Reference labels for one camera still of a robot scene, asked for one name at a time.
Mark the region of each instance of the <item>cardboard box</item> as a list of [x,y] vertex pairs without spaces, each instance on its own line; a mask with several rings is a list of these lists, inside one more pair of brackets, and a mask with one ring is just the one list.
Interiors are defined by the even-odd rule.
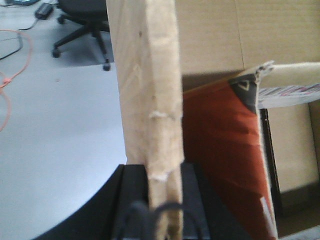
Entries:
[[271,192],[282,237],[320,225],[320,100],[269,108],[268,120],[275,162],[270,174],[278,182]]
[[268,60],[320,61],[319,0],[176,0],[184,89]]

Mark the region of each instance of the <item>cardboard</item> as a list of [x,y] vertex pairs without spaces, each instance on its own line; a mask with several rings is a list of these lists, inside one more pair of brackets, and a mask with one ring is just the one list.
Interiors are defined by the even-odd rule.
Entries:
[[281,192],[319,181],[308,104],[268,109]]
[[183,85],[268,60],[320,62],[319,10],[319,0],[176,0]]

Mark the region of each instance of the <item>cardboard flap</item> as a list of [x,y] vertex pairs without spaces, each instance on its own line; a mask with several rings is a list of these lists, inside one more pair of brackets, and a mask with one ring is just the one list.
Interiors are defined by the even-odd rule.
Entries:
[[274,65],[260,86],[260,109],[313,102],[320,99],[320,62]]

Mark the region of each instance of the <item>power adapter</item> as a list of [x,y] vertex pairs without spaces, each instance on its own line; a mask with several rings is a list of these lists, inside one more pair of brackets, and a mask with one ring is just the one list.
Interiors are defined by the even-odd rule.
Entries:
[[50,14],[53,12],[54,7],[52,4],[44,2],[41,6],[34,12],[37,19],[46,20]]

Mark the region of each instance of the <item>chair base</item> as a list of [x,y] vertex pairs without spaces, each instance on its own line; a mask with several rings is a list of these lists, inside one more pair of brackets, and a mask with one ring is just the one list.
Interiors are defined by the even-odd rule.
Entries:
[[61,52],[59,50],[59,47],[67,44],[77,38],[82,37],[83,35],[86,35],[88,33],[91,33],[91,35],[97,40],[98,45],[100,47],[100,50],[104,57],[104,64],[102,69],[104,71],[109,71],[111,66],[109,63],[108,53],[105,47],[105,44],[103,42],[101,31],[103,32],[110,32],[109,26],[101,21],[85,21],[79,18],[75,18],[69,15],[61,14],[60,17],[57,18],[57,21],[59,24],[64,24],[65,19],[75,22],[77,24],[82,25],[79,29],[76,31],[70,33],[69,35],[65,36],[61,40],[55,42],[53,44],[53,50],[52,50],[52,56],[54,58],[59,58],[61,56]]

